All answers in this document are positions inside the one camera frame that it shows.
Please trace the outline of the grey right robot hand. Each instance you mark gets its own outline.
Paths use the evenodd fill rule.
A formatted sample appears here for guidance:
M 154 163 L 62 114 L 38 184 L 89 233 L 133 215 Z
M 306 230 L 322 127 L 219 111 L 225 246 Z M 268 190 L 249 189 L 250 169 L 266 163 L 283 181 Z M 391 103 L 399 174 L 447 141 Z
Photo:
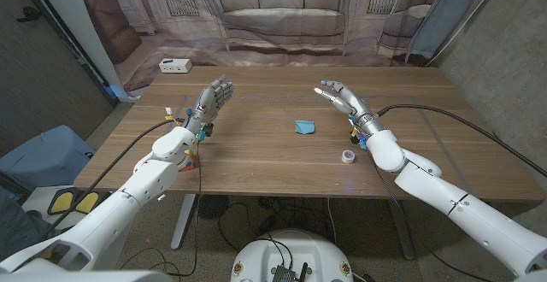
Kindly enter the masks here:
M 320 88 L 314 88 L 315 93 L 330 101 L 341 113 L 348 115 L 360 132 L 373 135 L 385 130 L 385 127 L 373 115 L 372 110 L 347 85 L 334 80 L 322 80 L 324 86 L 329 86 L 338 93 L 337 96 Z

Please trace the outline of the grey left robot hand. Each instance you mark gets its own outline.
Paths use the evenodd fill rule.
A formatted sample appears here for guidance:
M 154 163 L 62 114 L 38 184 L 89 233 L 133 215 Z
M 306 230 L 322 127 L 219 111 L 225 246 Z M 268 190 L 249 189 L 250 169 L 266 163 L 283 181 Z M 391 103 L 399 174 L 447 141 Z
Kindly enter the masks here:
M 206 86 L 198 97 L 191 115 L 183 122 L 183 127 L 194 134 L 212 123 L 222 106 L 232 97 L 233 83 L 222 75 Z

